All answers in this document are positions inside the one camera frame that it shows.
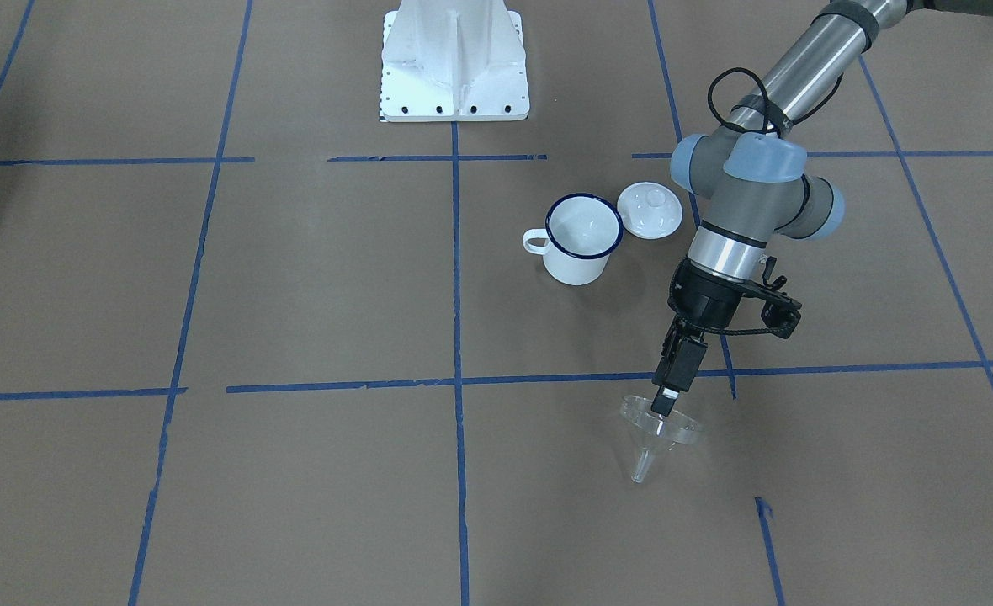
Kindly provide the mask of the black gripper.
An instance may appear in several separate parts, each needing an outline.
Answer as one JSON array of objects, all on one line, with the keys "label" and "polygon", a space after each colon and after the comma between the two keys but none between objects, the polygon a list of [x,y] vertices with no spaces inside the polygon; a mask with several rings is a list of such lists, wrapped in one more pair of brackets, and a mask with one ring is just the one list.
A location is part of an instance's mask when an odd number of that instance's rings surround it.
[{"label": "black gripper", "polygon": [[749,292],[745,280],[724,279],[704,271],[689,258],[677,265],[669,286],[669,306],[675,317],[662,343],[661,360],[651,379],[656,387],[651,411],[658,417],[669,417],[677,398],[689,391],[696,379],[708,349],[702,335],[754,333],[751,327],[729,327],[739,304]]}]

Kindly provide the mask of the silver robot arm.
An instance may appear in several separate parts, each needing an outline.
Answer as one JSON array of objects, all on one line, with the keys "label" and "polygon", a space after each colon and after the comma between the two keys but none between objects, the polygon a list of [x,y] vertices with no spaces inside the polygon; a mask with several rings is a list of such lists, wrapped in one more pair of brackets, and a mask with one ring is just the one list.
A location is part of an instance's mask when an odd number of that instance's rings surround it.
[{"label": "silver robot arm", "polygon": [[807,173],[807,150],[790,131],[831,99],[844,72],[881,31],[919,10],[993,17],[993,1],[831,1],[815,16],[754,91],[728,114],[715,114],[709,135],[678,142],[672,179],[709,201],[688,253],[670,284],[675,317],[653,377],[651,411],[670,417],[707,353],[709,334],[731,335],[743,300],[761,300],[762,334],[789,338],[801,305],[773,279],[769,239],[827,237],[844,217],[844,199],[828,181]]}]

